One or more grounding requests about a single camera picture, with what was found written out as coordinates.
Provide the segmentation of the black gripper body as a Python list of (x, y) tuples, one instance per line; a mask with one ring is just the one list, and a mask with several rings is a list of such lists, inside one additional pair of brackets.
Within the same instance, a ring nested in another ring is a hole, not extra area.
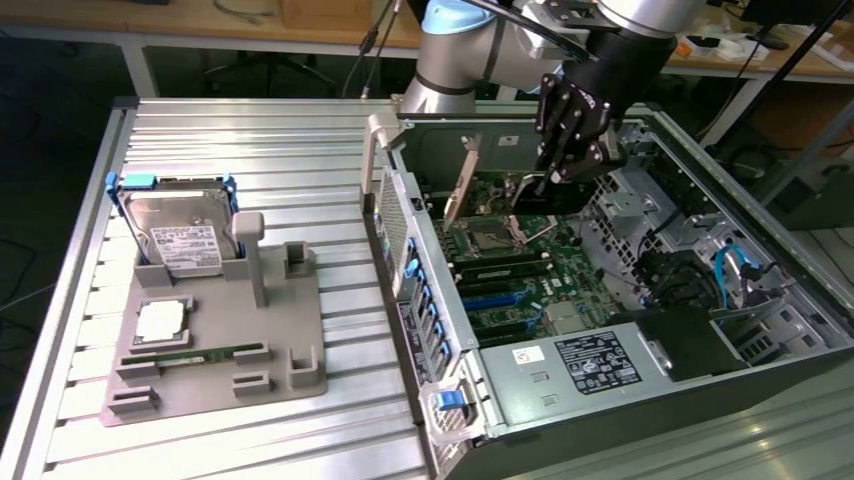
[(594, 31), (586, 42), (597, 60), (565, 60), (555, 71), (553, 92), (541, 92), (541, 118), (551, 113), (551, 99), (561, 98), (561, 87), (574, 86), (599, 103), (607, 103), (609, 119), (621, 120), (641, 99), (675, 50), (678, 40), (649, 37), (629, 29)]

